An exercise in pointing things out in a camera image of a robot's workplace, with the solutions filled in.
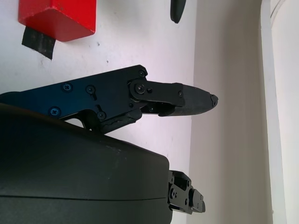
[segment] black tape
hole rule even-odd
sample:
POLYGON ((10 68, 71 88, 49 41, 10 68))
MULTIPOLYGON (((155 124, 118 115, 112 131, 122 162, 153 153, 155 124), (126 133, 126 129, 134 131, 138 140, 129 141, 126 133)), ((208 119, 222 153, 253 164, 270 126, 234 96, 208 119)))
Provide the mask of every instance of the black tape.
POLYGON ((55 42, 56 40, 54 38, 32 28, 26 27, 22 45, 36 50, 52 60, 55 42))

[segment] black plastic tip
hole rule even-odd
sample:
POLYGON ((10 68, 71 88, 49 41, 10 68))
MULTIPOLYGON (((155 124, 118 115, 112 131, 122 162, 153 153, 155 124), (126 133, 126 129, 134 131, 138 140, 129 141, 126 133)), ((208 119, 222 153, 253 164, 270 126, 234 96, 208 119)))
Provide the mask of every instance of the black plastic tip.
POLYGON ((179 23, 182 18, 186 0, 171 0, 170 18, 175 23, 179 23))

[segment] red block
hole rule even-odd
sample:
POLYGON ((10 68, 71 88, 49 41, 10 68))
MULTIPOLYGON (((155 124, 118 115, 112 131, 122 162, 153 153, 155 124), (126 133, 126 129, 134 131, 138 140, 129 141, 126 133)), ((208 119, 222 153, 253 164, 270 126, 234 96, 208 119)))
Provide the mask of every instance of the red block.
POLYGON ((96 0, 19 0, 19 22, 59 41, 95 33, 96 0))

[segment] screw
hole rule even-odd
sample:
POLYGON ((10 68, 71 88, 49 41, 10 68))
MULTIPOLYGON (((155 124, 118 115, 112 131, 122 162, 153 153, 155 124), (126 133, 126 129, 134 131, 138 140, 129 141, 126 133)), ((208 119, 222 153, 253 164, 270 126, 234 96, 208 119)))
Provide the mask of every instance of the screw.
POLYGON ((104 112, 99 112, 97 114, 97 116, 98 116, 99 120, 105 120, 106 119, 106 114, 104 112))
POLYGON ((173 199, 175 196, 176 196, 176 190, 175 189, 171 189, 170 198, 173 199))
POLYGON ((140 77, 145 77, 146 72, 144 70, 139 70, 138 74, 140 77))
POLYGON ((50 114, 50 116, 57 118, 60 116, 61 111, 58 107, 54 106, 49 109, 49 114, 50 114))
POLYGON ((89 94, 94 94, 95 93, 95 87, 93 85, 88 85, 86 87, 86 92, 89 94))
POLYGON ((73 90, 73 86, 70 83, 62 84, 61 88, 64 92, 71 92, 73 90))
POLYGON ((139 94, 144 94, 144 85, 143 84, 137 84, 135 86, 135 91, 139 94))

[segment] black curved cover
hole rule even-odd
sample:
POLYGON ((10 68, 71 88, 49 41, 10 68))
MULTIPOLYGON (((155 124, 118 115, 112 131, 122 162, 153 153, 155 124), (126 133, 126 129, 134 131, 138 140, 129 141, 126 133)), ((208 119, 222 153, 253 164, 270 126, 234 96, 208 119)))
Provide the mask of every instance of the black curved cover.
POLYGON ((0 104, 0 223, 169 224, 169 162, 0 104))

